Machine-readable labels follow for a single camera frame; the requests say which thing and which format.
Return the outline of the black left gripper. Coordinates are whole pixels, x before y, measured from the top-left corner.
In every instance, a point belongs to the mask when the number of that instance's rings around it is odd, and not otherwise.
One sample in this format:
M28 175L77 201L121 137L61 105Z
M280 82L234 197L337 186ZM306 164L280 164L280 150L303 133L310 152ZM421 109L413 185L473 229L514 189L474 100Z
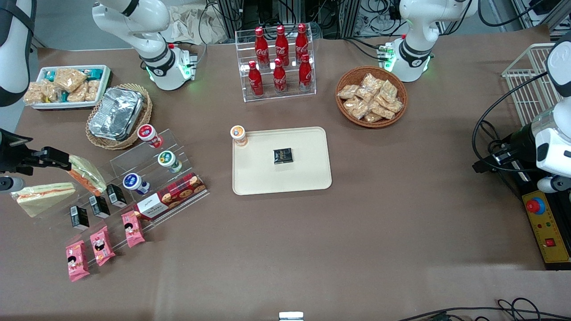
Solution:
M510 136L511 150L498 150L483 160L473 163L476 173L510 172L513 169L527 172L537 172L536 140L527 124Z

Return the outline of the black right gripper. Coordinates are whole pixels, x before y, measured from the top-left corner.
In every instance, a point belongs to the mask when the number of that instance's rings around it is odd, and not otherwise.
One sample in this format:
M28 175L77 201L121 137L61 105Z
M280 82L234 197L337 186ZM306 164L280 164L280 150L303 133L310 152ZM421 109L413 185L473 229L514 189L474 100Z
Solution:
M26 159L32 155L26 144L33 138L19 136L7 130L0 130L0 172L21 173L31 176L34 173L32 167L54 167L65 171L71 171L69 154L56 148L42 148L38 152L40 159L31 161L31 166L25 164Z

